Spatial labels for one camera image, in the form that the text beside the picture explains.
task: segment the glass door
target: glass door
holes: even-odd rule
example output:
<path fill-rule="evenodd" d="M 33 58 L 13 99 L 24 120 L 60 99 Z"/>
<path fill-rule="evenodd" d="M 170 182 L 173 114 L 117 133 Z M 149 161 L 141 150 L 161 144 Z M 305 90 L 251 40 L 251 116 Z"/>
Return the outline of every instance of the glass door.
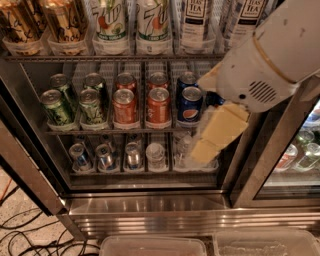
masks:
<path fill-rule="evenodd" d="M 270 111 L 233 190 L 235 206 L 319 204 L 320 100 L 303 101 L 307 91 L 308 82 Z"/>

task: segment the stainless steel base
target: stainless steel base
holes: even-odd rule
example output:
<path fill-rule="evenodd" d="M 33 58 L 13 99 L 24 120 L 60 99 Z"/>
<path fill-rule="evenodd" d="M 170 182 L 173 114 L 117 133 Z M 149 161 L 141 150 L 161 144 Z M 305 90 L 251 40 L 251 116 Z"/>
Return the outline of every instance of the stainless steel base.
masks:
<path fill-rule="evenodd" d="M 70 218 L 74 224 L 70 232 L 75 237 L 81 233 L 85 239 L 111 235 L 210 236 L 222 229 L 248 227 L 320 230 L 320 207 L 233 209 L 225 195 L 209 192 L 78 198 L 69 203 L 69 212 L 60 218 Z"/>

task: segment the refrigerator shelf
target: refrigerator shelf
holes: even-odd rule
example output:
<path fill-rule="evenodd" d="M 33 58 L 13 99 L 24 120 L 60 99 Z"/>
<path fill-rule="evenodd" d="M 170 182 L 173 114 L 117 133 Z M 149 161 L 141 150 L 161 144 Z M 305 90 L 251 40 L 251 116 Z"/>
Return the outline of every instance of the refrigerator shelf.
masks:
<path fill-rule="evenodd" d="M 5 56 L 8 62 L 40 62 L 40 63 L 88 63 L 88 62 L 159 62 L 159 61 L 221 61 L 224 54 L 199 55 L 137 55 L 137 56 Z"/>

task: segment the metal frame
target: metal frame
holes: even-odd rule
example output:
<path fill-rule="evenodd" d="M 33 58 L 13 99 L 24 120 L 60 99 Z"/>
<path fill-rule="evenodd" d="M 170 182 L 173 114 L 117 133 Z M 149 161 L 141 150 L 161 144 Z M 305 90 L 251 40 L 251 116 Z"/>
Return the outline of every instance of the metal frame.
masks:
<path fill-rule="evenodd" d="M 257 199 L 259 190 L 316 103 L 317 97 L 310 101 L 300 100 L 304 92 L 308 91 L 309 82 L 310 79 L 300 86 L 284 113 L 282 110 L 269 113 L 269 120 L 262 128 L 231 193 L 233 207 L 298 207 L 320 204 L 320 195 L 318 198 L 306 195 L 285 198 L 279 193 L 277 198 Z"/>

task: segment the vent grille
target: vent grille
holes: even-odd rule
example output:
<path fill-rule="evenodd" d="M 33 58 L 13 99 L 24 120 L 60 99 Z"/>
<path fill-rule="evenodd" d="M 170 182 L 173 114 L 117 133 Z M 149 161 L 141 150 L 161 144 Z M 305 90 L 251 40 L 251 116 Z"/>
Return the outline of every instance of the vent grille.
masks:
<path fill-rule="evenodd" d="M 249 92 L 253 98 L 262 103 L 271 102 L 276 98 L 276 91 L 267 83 L 259 81 L 250 84 Z"/>

